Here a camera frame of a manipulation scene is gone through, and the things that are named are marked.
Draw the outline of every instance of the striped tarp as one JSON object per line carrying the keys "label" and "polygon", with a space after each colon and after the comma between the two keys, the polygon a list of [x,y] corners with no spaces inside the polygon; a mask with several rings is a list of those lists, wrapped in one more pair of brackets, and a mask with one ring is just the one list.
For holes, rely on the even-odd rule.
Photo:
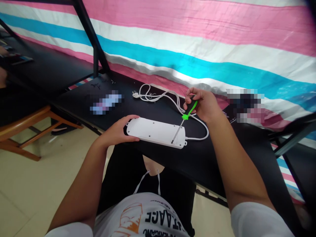
{"label": "striped tarp", "polygon": [[[275,131],[316,111],[316,31],[302,0],[84,0],[112,70],[184,94],[265,95]],[[0,1],[21,37],[93,62],[72,6]],[[305,143],[316,147],[316,132]]]}

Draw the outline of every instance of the tiled floor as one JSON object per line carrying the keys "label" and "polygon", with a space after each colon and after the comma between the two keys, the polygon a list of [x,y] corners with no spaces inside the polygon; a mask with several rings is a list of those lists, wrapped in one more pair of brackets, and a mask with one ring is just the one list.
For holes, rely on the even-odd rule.
{"label": "tiled floor", "polygon": [[[43,130],[49,119],[36,124]],[[25,130],[14,137],[22,142]],[[0,236],[43,237],[97,135],[87,128],[61,136],[43,136],[25,149],[39,162],[0,150]],[[194,199],[192,225],[196,236],[233,236],[229,210],[200,195]]]}

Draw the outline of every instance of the black table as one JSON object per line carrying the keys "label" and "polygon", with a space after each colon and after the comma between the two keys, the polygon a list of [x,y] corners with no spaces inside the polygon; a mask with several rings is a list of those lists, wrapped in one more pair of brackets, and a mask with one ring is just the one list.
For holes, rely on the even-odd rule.
{"label": "black table", "polygon": [[24,39],[8,37],[3,41],[14,48],[14,53],[34,59],[12,66],[12,73],[45,97],[59,95],[93,74],[93,64],[87,61]]}
{"label": "black table", "polygon": [[[114,72],[111,79],[106,76],[95,78],[89,83],[62,94],[53,101],[53,104],[100,130],[107,130],[118,119],[129,114],[179,125],[182,121],[181,115],[168,98],[164,97],[153,103],[132,97],[132,91],[138,92],[142,84],[142,82]],[[145,94],[147,89],[144,87],[142,93]],[[92,115],[90,112],[90,106],[93,103],[90,99],[91,95],[105,98],[105,94],[111,94],[112,90],[124,94],[124,103],[106,115]],[[162,90],[154,87],[150,92],[158,95],[163,93]],[[193,119],[186,121],[183,126],[188,137],[202,138],[205,136],[205,128]],[[301,227],[298,217],[265,130],[236,122],[232,126],[242,146],[260,172],[276,210],[294,234],[300,233]],[[187,146],[183,149],[144,141],[129,143],[128,145],[134,146],[145,156],[163,166],[174,169],[207,190],[225,198],[224,187],[210,138],[203,141],[188,140]]]}

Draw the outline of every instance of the wooden chair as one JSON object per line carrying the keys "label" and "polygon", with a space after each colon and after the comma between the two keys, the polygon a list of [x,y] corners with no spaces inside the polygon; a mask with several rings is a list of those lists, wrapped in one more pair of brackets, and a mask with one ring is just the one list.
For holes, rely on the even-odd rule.
{"label": "wooden chair", "polygon": [[[36,124],[37,122],[47,117],[51,117],[57,120],[58,122],[50,126],[49,128],[45,129],[44,131],[40,131],[36,129],[35,127],[33,127],[34,124]],[[62,123],[75,127],[75,128],[79,128],[79,129],[83,128],[82,126],[76,125],[74,123],[71,123],[63,119],[62,117],[59,117],[57,114],[53,113],[50,110],[50,106],[47,105],[44,108],[30,114],[29,116],[24,117],[23,119],[13,122],[9,125],[0,127],[0,149],[14,152],[16,154],[25,156],[31,160],[39,161],[40,160],[39,156],[36,156],[28,151],[25,151],[23,150],[23,148],[31,144],[32,142],[36,141],[40,137],[44,136],[46,133],[50,132],[51,130],[53,130],[54,128],[56,128]],[[29,128],[32,131],[36,132],[37,135],[35,135],[34,137],[28,139],[27,141],[21,144],[10,139],[10,137],[18,134],[19,132],[23,131],[26,128]]]}

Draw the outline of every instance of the orange graphic on shirt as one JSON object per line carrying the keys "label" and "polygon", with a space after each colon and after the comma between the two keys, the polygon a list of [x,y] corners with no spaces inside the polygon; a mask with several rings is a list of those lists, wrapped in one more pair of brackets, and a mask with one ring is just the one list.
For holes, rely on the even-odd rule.
{"label": "orange graphic on shirt", "polygon": [[119,228],[112,234],[112,237],[128,237],[130,236],[129,231],[138,234],[142,214],[143,206],[141,203],[133,203],[126,207],[121,214]]}

